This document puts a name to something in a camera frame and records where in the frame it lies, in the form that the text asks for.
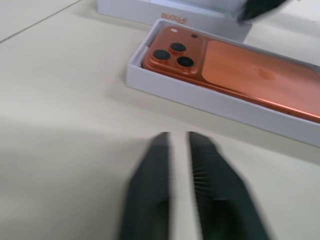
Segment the lens ring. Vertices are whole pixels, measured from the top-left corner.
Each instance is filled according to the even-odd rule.
[[[190,57],[187,57],[187,56],[181,56],[179,57],[176,62],[182,66],[182,67],[185,67],[185,68],[190,68],[192,67],[195,62],[190,58]]]
[[[174,42],[170,45],[172,51],[177,53],[183,53],[187,50],[186,46],[179,42]]]
[[[170,55],[170,53],[169,53],[168,51],[166,51],[166,50],[161,50],[161,49],[155,50],[155,51],[153,52],[153,56],[154,56],[156,59],[161,60],[161,61],[168,60],[168,59],[171,57],[171,55]]]

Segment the smartphone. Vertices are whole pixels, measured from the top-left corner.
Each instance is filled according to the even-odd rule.
[[[320,75],[300,64],[168,26],[152,42],[142,67],[320,123]]]

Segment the orange smartphone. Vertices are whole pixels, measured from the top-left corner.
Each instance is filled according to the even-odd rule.
[[[152,42],[142,67],[320,123],[320,75],[287,60],[169,26]]]

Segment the black object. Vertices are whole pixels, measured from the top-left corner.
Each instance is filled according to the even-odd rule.
[[[287,0],[247,0],[237,19],[239,23],[255,19],[280,7]]]
[[[170,48],[178,53],[183,53],[187,50],[186,46],[183,45],[182,43],[174,42],[170,45]]]
[[[268,240],[246,186],[206,136],[189,133],[203,240]]]
[[[118,240],[169,239],[169,140],[155,137],[128,187]]]
[[[168,60],[171,55],[169,52],[167,52],[166,50],[155,50],[153,52],[153,56],[158,59],[158,60]]]
[[[194,61],[187,56],[181,56],[179,57],[176,62],[181,65],[182,67],[190,68],[194,65]]]

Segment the white table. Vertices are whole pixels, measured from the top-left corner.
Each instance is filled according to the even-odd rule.
[[[281,11],[305,20],[320,22],[319,8],[318,0],[290,0],[281,7]]]
[[[127,88],[126,64],[149,29],[83,0],[0,44],[0,239],[114,239],[150,138],[172,132],[183,196],[190,169],[181,143],[197,131],[249,182],[274,236],[318,240],[320,150]],[[318,33],[317,24],[277,15],[247,43],[320,64]],[[192,209],[179,201],[177,215]]]
[[[78,0],[0,0],[0,43]]]

